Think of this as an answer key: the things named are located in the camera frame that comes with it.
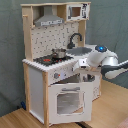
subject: stovetop burner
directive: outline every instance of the stovetop burner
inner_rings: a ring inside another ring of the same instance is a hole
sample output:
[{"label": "stovetop burner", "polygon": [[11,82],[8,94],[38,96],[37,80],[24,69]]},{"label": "stovetop burner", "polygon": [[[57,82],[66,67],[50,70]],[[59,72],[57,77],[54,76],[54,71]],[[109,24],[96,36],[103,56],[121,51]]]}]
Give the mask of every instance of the stovetop burner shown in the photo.
[{"label": "stovetop burner", "polygon": [[53,64],[61,63],[61,62],[64,62],[64,61],[70,60],[70,59],[73,59],[73,57],[65,56],[64,58],[56,59],[56,58],[52,58],[52,55],[47,55],[47,56],[33,59],[33,61],[40,63],[42,65],[45,65],[45,66],[51,66]]}]

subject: pot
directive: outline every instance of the pot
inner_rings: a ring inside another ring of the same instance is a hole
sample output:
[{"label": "pot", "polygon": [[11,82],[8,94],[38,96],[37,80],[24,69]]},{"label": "pot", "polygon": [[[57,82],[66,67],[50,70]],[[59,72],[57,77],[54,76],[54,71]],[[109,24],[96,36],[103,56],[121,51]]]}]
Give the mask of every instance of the pot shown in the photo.
[{"label": "pot", "polygon": [[66,57],[66,49],[52,49],[52,57],[57,59]]}]

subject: wooden table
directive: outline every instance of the wooden table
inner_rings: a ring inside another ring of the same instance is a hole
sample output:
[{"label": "wooden table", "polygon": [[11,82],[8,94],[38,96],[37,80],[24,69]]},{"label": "wooden table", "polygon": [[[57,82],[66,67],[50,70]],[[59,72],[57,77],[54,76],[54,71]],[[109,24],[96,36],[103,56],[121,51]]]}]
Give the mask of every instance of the wooden table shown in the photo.
[{"label": "wooden table", "polygon": [[[36,118],[23,109],[0,118],[0,128],[45,128]],[[81,128],[76,123],[57,124],[50,128]]]},{"label": "wooden table", "polygon": [[[87,128],[116,128],[128,117],[128,89],[102,80],[102,96],[93,101],[92,121],[82,122]],[[31,114],[19,109],[0,118],[0,128],[44,128]],[[80,128],[76,123],[50,128]]]},{"label": "wooden table", "polygon": [[116,128],[128,117],[128,89],[102,80],[101,97],[93,101],[92,121],[87,128]]}]

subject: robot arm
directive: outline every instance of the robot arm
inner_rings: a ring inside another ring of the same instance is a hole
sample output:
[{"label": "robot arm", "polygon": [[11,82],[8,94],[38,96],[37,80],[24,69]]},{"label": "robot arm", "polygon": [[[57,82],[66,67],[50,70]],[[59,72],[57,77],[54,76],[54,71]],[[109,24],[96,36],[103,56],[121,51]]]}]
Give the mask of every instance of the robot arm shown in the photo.
[{"label": "robot arm", "polygon": [[108,79],[128,71],[128,60],[118,64],[117,54],[101,45],[94,47],[87,59],[80,59],[73,70],[79,67],[87,71],[90,67],[97,68],[99,65],[101,65],[101,74]]}]

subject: pegboard backsplash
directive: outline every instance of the pegboard backsplash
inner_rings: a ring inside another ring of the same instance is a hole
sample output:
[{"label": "pegboard backsplash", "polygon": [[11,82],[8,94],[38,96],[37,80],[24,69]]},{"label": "pegboard backsplash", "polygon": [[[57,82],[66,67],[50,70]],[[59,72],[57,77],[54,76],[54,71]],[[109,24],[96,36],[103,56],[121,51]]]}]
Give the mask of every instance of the pegboard backsplash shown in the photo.
[{"label": "pegboard backsplash", "polygon": [[[70,37],[78,33],[79,22],[35,27],[31,30],[33,59],[51,54],[52,48],[67,49]],[[75,47],[78,46],[78,36],[73,38]]]}]

